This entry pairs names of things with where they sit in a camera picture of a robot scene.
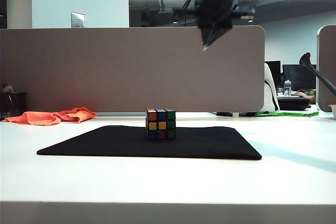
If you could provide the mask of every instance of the desk lamp arm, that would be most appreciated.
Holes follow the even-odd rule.
[[[304,55],[302,55],[299,64],[301,66],[304,66],[308,68],[317,78],[319,78],[320,81],[323,82],[323,84],[331,91],[331,93],[334,94],[336,97],[336,87],[333,85],[326,77],[322,76],[310,63],[310,53],[306,52]]]

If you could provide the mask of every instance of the white desk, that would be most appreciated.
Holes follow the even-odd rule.
[[[335,223],[336,121],[178,113],[177,126],[229,126],[260,161],[39,156],[104,125],[0,123],[1,223]]]

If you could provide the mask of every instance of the black mouse pad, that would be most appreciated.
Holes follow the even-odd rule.
[[[176,139],[149,141],[144,127],[104,126],[39,150],[37,154],[261,159],[261,155],[229,127],[178,127]]]

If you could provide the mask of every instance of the gray partition panel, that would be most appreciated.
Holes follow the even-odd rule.
[[[324,26],[318,32],[318,71],[336,86],[336,26]],[[336,104],[336,97],[321,82],[317,84],[317,103],[322,111],[331,112],[329,104]]]
[[[3,81],[34,111],[258,111],[264,30],[234,27],[205,52],[196,27],[1,30]]]

